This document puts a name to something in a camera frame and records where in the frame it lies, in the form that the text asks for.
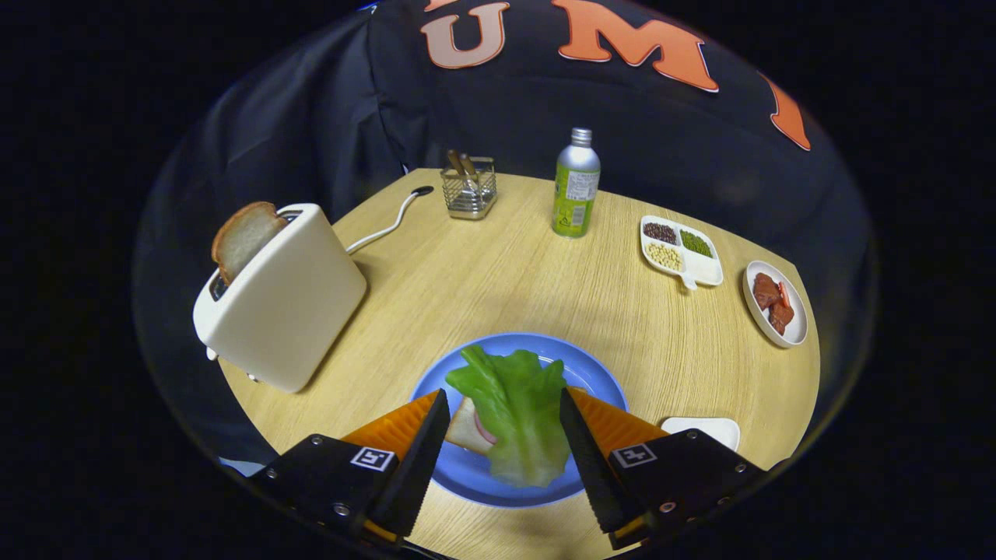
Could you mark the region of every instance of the wooden tabletop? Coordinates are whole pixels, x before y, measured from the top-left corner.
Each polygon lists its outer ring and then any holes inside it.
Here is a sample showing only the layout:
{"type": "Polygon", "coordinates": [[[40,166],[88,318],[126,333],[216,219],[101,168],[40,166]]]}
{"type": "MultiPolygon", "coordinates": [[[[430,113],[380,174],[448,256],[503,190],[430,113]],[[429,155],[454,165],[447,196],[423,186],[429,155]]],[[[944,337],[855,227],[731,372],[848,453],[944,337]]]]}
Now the wooden tabletop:
{"type": "MultiPolygon", "coordinates": [[[[727,417],[739,453],[768,469],[792,454],[813,413],[820,344],[812,312],[799,347],[780,349],[758,328],[741,292],[744,269],[764,260],[784,272],[807,308],[795,266],[727,231],[644,202],[599,192],[588,234],[550,226],[553,181],[498,175],[486,218],[450,218],[438,169],[417,169],[334,225],[344,245],[391,225],[353,255],[369,291],[311,382],[289,395],[221,362],[236,399],[283,453],[310,433],[342,436],[408,401],[426,369],[464,343],[502,332],[554,336],[587,350],[619,381],[638,417],[727,417]],[[645,214],[707,234],[724,280],[688,292],[652,269],[639,247],[645,214]]],[[[409,540],[459,558],[604,558],[614,554],[586,496],[499,509],[432,482],[409,540]]]]}

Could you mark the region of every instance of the green bottle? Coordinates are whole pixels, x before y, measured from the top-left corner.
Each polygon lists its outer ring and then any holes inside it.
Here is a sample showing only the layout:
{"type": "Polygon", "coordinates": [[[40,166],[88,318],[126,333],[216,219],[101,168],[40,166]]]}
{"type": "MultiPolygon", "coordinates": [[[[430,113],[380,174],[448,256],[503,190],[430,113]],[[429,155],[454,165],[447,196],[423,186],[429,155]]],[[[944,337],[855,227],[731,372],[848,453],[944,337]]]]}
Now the green bottle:
{"type": "Polygon", "coordinates": [[[601,173],[602,162],[592,149],[592,131],[571,129],[571,145],[557,158],[553,227],[558,235],[581,237],[588,232],[601,173]]]}

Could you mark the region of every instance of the white plate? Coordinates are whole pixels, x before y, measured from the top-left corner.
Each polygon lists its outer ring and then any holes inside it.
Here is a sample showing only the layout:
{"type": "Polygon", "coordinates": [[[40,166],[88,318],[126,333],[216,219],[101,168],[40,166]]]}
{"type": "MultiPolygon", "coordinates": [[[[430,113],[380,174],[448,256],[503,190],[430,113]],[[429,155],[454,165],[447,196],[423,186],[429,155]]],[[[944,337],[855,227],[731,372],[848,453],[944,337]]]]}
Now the white plate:
{"type": "Polygon", "coordinates": [[[806,331],[809,325],[809,316],[806,312],[806,307],[803,306],[803,300],[799,297],[796,287],[792,285],[792,282],[789,282],[789,279],[780,270],[764,261],[753,261],[744,270],[743,288],[744,299],[747,300],[747,308],[750,309],[750,314],[757,321],[757,325],[761,327],[764,334],[771,339],[771,342],[782,348],[791,348],[799,346],[806,340],[806,331]],[[754,299],[754,278],[757,277],[759,272],[771,276],[775,284],[785,282],[785,287],[789,290],[789,303],[792,305],[792,310],[796,312],[796,316],[785,326],[784,336],[778,334],[778,331],[771,326],[771,323],[768,322],[769,312],[761,311],[761,306],[754,299]]]}
{"type": "Polygon", "coordinates": [[[650,263],[650,266],[661,272],[680,276],[682,282],[684,282],[684,285],[689,290],[694,290],[696,288],[696,283],[706,284],[708,286],[718,286],[723,283],[723,265],[719,262],[719,252],[716,251],[716,246],[712,244],[712,239],[709,239],[708,235],[693,227],[688,227],[684,224],[680,224],[659,216],[644,216],[643,219],[639,221],[639,248],[643,252],[643,257],[646,259],[646,262],[650,263]],[[659,223],[673,229],[675,237],[674,244],[654,239],[653,237],[643,233],[643,227],[649,223],[659,223]],[[688,233],[693,233],[701,237],[702,240],[705,241],[705,244],[709,246],[709,250],[712,252],[712,257],[707,257],[696,253],[695,251],[686,249],[684,244],[681,242],[682,229],[688,233]],[[650,255],[646,252],[647,243],[663,245],[664,247],[676,250],[678,255],[681,256],[681,270],[666,267],[651,259],[650,255]]]}
{"type": "Polygon", "coordinates": [[[734,451],[740,446],[740,424],[733,419],[670,418],[660,425],[660,429],[668,433],[678,433],[693,428],[708,433],[713,439],[734,451]]]}

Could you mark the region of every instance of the lettuce leaf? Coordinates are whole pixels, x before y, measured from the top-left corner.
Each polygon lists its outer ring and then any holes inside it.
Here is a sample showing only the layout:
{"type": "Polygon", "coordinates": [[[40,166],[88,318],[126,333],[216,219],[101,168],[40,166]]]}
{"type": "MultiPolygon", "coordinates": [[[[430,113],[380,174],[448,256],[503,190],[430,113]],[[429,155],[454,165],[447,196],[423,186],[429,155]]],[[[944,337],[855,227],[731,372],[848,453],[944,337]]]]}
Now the lettuce leaf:
{"type": "Polygon", "coordinates": [[[446,383],[474,402],[481,425],[497,439],[487,456],[491,475],[517,487],[546,487],[564,473],[571,448],[560,424],[564,362],[545,369],[526,350],[490,356],[479,346],[460,351],[467,366],[446,383]]]}

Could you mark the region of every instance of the utensil holder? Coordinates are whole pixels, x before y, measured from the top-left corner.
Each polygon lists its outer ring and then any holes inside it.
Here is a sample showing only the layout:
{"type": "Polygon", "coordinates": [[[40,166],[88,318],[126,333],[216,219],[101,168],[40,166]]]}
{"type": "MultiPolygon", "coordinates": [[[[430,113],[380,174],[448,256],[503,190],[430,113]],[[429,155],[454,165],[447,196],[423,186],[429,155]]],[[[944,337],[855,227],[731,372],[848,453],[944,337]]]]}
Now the utensil holder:
{"type": "Polygon", "coordinates": [[[442,193],[450,217],[478,220],[487,215],[495,198],[498,184],[495,180],[493,157],[471,157],[476,174],[464,175],[452,166],[439,172],[442,193]]]}

